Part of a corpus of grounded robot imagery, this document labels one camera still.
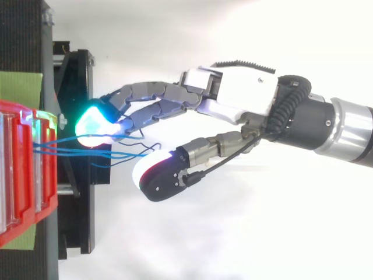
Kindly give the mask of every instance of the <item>white wall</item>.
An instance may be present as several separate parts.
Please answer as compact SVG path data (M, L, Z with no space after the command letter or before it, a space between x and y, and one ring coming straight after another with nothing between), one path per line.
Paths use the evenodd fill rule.
M54 39L96 57L97 97L240 59L305 76L314 93L373 106L368 0L48 2L57 14ZM188 113L144 132L146 143L172 149L237 129ZM87 256L69 251L60 279L373 278L368 168L262 141L191 189L152 203L131 180L134 164L113 168L112 184L96 187L96 248Z

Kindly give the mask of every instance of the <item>glowing object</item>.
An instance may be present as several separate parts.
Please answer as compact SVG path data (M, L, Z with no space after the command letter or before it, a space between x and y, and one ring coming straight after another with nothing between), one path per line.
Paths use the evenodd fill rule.
M89 107L75 125L76 136L86 134L115 134L121 129L120 124L109 122L96 106ZM78 141L86 147L95 147L111 143L110 137L80 137Z
M139 160L132 172L132 180L137 188L140 190L140 179L148 169L170 157L172 154L169 152L157 150Z

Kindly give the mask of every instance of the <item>robotic hand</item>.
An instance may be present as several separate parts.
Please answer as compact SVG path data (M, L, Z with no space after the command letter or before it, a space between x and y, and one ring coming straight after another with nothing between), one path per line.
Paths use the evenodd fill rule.
M122 118L131 102L154 99L160 101ZM242 61L190 69L178 84L125 85L92 100L76 125L76 134L110 134L79 138L86 146L110 144L120 139L116 135L130 134L188 109L242 124L241 132L197 138L172 152L153 152L141 159L133 179L151 201L180 193L240 153L248 153L262 138L373 167L373 109L338 98L328 103L311 94L305 78L278 78L274 69ZM227 158L188 174L189 168L215 156Z

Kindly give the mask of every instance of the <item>red storage container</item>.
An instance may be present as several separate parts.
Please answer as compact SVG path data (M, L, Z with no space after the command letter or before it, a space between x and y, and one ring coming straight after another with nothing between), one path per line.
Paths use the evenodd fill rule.
M0 247L35 222L33 112L0 101Z
M57 118L53 114L33 110L33 142L38 144L57 140ZM34 189L36 222L57 207L57 157L34 153Z

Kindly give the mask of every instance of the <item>green surface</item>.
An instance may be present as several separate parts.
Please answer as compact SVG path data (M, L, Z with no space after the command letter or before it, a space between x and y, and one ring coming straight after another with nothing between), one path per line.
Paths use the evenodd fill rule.
M20 103L28 108L39 109L41 81L40 73L20 73L0 71L0 100ZM22 235L1 249L34 250L36 225L32 225Z
M1 250L34 250L36 225L33 224L22 235L1 247Z
M40 73L0 71L0 100L39 109L42 78L43 75Z

